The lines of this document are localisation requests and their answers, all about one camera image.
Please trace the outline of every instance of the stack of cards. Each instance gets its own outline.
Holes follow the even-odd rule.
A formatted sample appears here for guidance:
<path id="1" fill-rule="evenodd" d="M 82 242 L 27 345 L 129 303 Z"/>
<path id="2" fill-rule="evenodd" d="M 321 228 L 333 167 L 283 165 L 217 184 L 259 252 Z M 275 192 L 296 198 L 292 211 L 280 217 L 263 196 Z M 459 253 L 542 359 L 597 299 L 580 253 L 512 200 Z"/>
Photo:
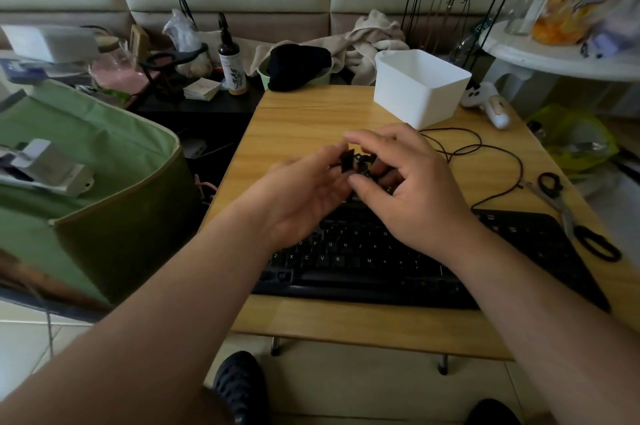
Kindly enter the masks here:
<path id="1" fill-rule="evenodd" d="M 220 88 L 220 83 L 206 78 L 200 78 L 195 83 L 188 85 L 183 89 L 186 99 L 201 99 L 209 101 Z"/>

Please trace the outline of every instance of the black keyboard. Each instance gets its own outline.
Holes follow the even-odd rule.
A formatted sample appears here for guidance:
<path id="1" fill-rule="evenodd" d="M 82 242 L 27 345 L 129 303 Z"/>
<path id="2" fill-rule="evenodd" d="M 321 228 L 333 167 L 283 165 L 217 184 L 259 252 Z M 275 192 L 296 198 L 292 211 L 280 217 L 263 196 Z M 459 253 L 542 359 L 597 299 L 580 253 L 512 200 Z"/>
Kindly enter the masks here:
<path id="1" fill-rule="evenodd" d="M 474 210 L 480 221 L 597 307 L 611 307 L 548 214 Z M 444 265 L 405 246 L 361 203 L 342 204 L 295 246 L 274 253 L 254 294 L 477 309 Z"/>

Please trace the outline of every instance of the yellow plastic bag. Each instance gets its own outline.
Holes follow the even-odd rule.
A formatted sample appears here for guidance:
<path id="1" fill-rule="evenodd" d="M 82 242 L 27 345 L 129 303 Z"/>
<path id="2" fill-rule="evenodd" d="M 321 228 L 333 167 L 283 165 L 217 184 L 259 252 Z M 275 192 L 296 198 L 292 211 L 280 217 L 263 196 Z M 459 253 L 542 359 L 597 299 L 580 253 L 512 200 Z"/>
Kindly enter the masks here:
<path id="1" fill-rule="evenodd" d="M 618 153 L 611 132 L 588 113 L 551 104 L 527 119 L 536 137 L 565 173 L 582 172 Z"/>

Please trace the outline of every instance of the scissors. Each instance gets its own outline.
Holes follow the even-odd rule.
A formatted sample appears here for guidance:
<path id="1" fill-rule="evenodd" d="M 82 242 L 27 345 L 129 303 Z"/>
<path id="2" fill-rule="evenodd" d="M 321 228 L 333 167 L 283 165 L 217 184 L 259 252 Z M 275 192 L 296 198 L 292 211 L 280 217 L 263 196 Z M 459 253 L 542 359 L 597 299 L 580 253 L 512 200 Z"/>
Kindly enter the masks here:
<path id="1" fill-rule="evenodd" d="M 525 185 L 535 195 L 560 212 L 564 233 L 568 237 L 575 237 L 591 254 L 606 262 L 618 262 L 622 259 L 622 252 L 613 243 L 589 228 L 577 224 L 575 216 L 562 198 L 561 193 L 564 186 L 561 184 L 560 177 L 557 174 L 543 172 L 538 176 L 538 186 L 533 185 L 531 182 L 526 182 Z M 592 243 L 596 243 L 606 253 L 600 251 Z"/>

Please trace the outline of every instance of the person's right arm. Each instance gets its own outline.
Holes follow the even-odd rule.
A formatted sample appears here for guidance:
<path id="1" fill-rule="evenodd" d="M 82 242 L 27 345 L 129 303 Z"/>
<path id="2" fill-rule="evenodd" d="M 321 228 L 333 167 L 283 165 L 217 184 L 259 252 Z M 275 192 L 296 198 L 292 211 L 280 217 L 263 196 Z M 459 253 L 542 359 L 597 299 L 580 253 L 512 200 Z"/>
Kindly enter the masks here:
<path id="1" fill-rule="evenodd" d="M 444 159 L 414 129 L 344 138 L 378 155 L 349 183 L 402 243 L 449 267 L 474 296 L 560 423 L 638 423 L 640 337 L 560 284 L 469 211 Z"/>

